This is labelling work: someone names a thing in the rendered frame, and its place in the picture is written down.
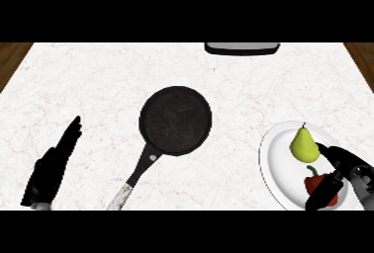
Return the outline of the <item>white plate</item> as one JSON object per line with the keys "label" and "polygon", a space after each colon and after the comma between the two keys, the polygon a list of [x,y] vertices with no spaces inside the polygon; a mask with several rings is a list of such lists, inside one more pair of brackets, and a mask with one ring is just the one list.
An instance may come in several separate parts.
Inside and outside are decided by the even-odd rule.
{"label": "white plate", "polygon": [[259,151],[260,171],[272,196],[288,211],[303,211],[311,196],[305,178],[312,176],[312,171],[308,163],[296,159],[290,149],[300,127],[306,127],[313,141],[325,147],[340,145],[319,127],[303,122],[282,122],[266,132]]}

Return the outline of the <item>yellow-green pear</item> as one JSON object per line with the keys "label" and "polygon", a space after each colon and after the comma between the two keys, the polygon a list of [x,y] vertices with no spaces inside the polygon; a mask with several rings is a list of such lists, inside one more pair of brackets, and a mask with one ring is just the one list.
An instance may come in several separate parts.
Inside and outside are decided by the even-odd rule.
{"label": "yellow-green pear", "polygon": [[319,157],[318,145],[312,139],[309,129],[302,126],[290,144],[290,150],[296,159],[305,163],[313,163]]}

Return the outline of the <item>red bell pepper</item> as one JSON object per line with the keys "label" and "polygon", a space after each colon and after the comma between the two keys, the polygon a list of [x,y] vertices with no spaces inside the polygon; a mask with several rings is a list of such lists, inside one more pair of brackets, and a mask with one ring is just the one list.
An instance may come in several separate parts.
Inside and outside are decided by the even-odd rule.
{"label": "red bell pepper", "polygon": [[[308,165],[308,169],[312,171],[312,176],[305,178],[305,185],[306,185],[308,193],[309,193],[309,195],[312,195],[313,190],[316,189],[316,186],[321,183],[321,180],[324,179],[327,174],[324,173],[319,175],[316,172],[316,169],[311,165]],[[339,200],[339,197],[336,195],[327,206],[328,207],[336,206],[337,200]]]}

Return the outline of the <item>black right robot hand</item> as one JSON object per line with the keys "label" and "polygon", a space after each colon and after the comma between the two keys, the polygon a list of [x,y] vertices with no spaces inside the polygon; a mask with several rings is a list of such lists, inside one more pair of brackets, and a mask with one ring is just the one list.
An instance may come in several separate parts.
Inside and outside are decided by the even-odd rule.
{"label": "black right robot hand", "polygon": [[316,211],[327,207],[327,204],[343,187],[343,180],[347,180],[349,182],[349,173],[353,167],[370,165],[353,153],[337,146],[325,147],[319,143],[318,149],[321,155],[327,158],[334,171],[325,175],[312,195],[309,196],[306,201],[308,211]]}

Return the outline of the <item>black frying pan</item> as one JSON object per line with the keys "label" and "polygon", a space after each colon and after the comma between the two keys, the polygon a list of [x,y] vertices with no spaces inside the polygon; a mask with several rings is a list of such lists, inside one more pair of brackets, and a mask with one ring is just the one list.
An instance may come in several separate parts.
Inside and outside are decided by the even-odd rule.
{"label": "black frying pan", "polygon": [[151,96],[139,116],[139,131],[146,144],[135,172],[108,205],[109,210],[123,209],[141,176],[160,157],[191,153],[206,141],[210,128],[210,106],[194,89],[172,86]]}

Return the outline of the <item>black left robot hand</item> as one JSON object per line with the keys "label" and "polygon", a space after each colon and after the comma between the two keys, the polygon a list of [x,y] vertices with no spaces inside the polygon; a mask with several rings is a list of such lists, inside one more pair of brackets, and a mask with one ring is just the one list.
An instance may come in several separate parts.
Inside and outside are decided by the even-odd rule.
{"label": "black left robot hand", "polygon": [[70,123],[62,138],[34,165],[34,172],[25,188],[21,201],[24,207],[31,207],[33,203],[53,203],[59,192],[65,166],[71,157],[78,138],[81,136],[80,117]]}

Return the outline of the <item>grey and black appliance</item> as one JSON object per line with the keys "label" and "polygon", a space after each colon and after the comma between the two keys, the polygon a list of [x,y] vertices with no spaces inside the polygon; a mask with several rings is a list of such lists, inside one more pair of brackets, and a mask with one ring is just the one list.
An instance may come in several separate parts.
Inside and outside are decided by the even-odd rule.
{"label": "grey and black appliance", "polygon": [[278,42],[207,42],[204,50],[217,55],[266,55],[279,49]]}

